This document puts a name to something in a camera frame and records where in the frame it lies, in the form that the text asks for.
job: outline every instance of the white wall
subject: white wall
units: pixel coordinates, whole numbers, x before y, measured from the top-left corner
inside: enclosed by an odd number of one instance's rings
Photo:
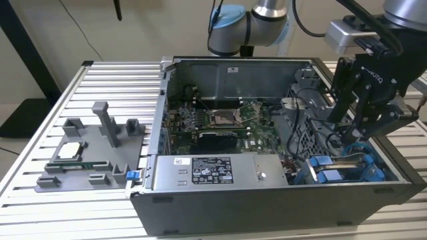
[[[297,3],[301,3],[298,9],[301,21],[314,33],[325,33],[331,20],[353,14],[335,0],[298,0]],[[358,3],[370,13],[385,13],[383,0],[358,0]],[[335,61],[339,57],[323,38],[309,36],[298,26],[294,28],[289,49],[285,52],[287,56],[319,57],[326,61]]]
[[[19,104],[27,98],[43,98],[36,81],[0,28],[0,104]]]
[[[63,0],[106,61],[158,61],[162,56],[205,56],[213,0],[122,0],[118,21],[112,0]],[[251,9],[255,0],[227,0]],[[84,60],[99,60],[59,0],[11,1],[62,88]],[[275,56],[278,47],[255,48]]]

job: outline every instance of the sticker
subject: sticker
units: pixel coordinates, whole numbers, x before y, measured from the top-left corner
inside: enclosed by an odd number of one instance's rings
[[[177,157],[174,164],[175,165],[190,165],[191,158],[190,157]]]
[[[194,184],[234,183],[234,169],[230,157],[194,157],[191,172]]]
[[[239,68],[238,67],[229,67],[227,68],[227,73],[238,73],[239,72]]]

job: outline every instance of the black cable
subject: black cable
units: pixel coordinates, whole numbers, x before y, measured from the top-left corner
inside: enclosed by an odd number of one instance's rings
[[[337,137],[339,137],[339,138],[342,138],[342,136],[334,131],[334,129],[326,124],[326,123],[331,123],[330,121],[327,121],[327,120],[322,120],[322,119],[317,119],[317,118],[309,118],[309,120],[311,120],[311,121],[318,121],[322,125],[323,125],[323,127],[326,127],[327,128],[327,130],[330,130],[330,132],[337,136]]]
[[[194,84],[186,84],[185,87],[182,88],[182,99],[186,100],[186,90],[189,87],[195,87],[197,85]]]
[[[330,140],[331,140],[331,137],[334,136],[334,132],[330,133],[327,136],[326,136],[326,139],[325,139],[325,144],[326,144],[326,148],[331,150],[331,146],[330,146]]]
[[[315,38],[323,38],[327,35],[326,33],[314,33],[305,27],[302,20],[301,20],[301,17],[299,17],[299,13],[297,12],[297,0],[293,0],[291,5],[293,5],[293,12],[294,12],[295,21],[297,21],[297,24],[298,24],[301,30],[306,34],[309,34],[310,36],[313,36]]]
[[[12,150],[6,149],[6,148],[3,148],[3,147],[0,147],[0,150],[8,152],[8,153],[11,153],[11,154],[20,155],[16,151],[12,151]]]
[[[355,0],[337,0],[337,2],[339,2],[341,5],[343,5],[361,19],[361,21],[371,27],[373,31],[378,33],[385,45],[394,51],[395,55],[399,56],[403,53],[401,41],[387,27],[370,14],[370,12],[361,6],[359,3],[355,2]]]
[[[281,116],[282,114],[281,114],[281,113],[274,113],[274,111],[281,110],[282,108],[283,108],[283,107],[282,107],[281,104],[270,106],[270,107],[269,107],[269,110],[267,110],[269,115],[270,115],[270,116]]]
[[[301,136],[299,136],[299,140],[298,140],[298,145],[297,145],[297,155],[301,155],[303,154],[306,151],[309,151],[309,149],[306,150],[302,150],[301,152],[301,144],[302,144],[302,140],[303,140],[303,135],[305,135],[305,132],[307,132],[310,130],[310,128],[306,128],[305,131],[301,132]]]
[[[211,14],[209,15],[207,50],[210,50],[211,34],[213,34],[214,26],[215,26],[215,24],[217,24],[217,22],[218,22],[218,20],[219,20],[219,15],[221,15],[221,13],[222,13],[223,2],[225,2],[225,0],[221,0],[214,16],[213,16],[213,13],[214,13],[214,9],[215,9],[217,0],[214,0],[214,3],[213,3]]]
[[[302,89],[297,92],[297,94],[295,94],[295,97],[294,97],[294,99],[295,99],[295,106],[297,106],[295,121],[294,121],[293,132],[291,132],[291,135],[289,136],[287,143],[286,143],[287,152],[293,155],[293,157],[294,157],[295,159],[299,159],[299,160],[302,160],[302,161],[303,161],[305,159],[299,156],[299,153],[291,151],[291,140],[293,140],[293,137],[294,137],[294,135],[295,135],[295,133],[297,133],[297,129],[298,129],[299,121],[301,121],[301,105],[299,105],[298,99],[301,98],[301,97],[299,97],[301,92],[305,91],[305,90],[313,90],[313,91],[319,92],[318,89],[306,87],[306,88],[302,88]]]
[[[95,47],[92,46],[92,44],[91,44],[91,42],[90,42],[90,39],[88,39],[88,37],[87,37],[87,35],[86,35],[86,32],[83,31],[83,29],[82,29],[82,27],[80,27],[76,19],[74,18],[72,14],[70,13],[70,11],[68,11],[64,3],[63,3],[63,0],[59,0],[59,2],[60,2],[60,4],[62,4],[62,6],[63,6],[63,8],[64,8],[64,10],[66,10],[66,12],[67,12],[67,14],[68,14],[68,16],[71,17],[74,23],[76,24],[78,28],[80,29],[80,32],[82,32],[82,34],[83,34],[83,36],[84,36],[84,39],[86,39],[87,44],[90,45],[90,47],[91,47],[92,50],[95,51],[96,55],[99,56],[99,59],[100,59],[102,61],[104,61],[104,59],[103,59],[99,51],[96,51]]]
[[[294,128],[293,128],[291,135],[289,136],[289,139],[287,139],[286,149],[287,149],[287,152],[293,155],[294,159],[299,159],[303,161],[303,158],[299,157],[298,153],[291,151],[291,140],[294,138],[294,135],[299,126],[299,121],[301,121],[301,105],[299,105],[297,95],[294,99],[295,99],[297,113],[295,113]]]

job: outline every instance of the floor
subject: floor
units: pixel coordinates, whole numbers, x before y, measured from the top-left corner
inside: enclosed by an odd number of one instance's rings
[[[0,104],[0,125],[6,122],[10,115],[20,104]],[[20,153],[30,139],[12,139],[0,137],[0,147],[16,153]],[[18,155],[0,149],[0,180],[6,176]]]

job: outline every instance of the power supply label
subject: power supply label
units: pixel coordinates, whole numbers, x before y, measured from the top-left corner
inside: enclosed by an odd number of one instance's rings
[[[233,184],[234,169],[230,157],[193,158],[194,184]]]

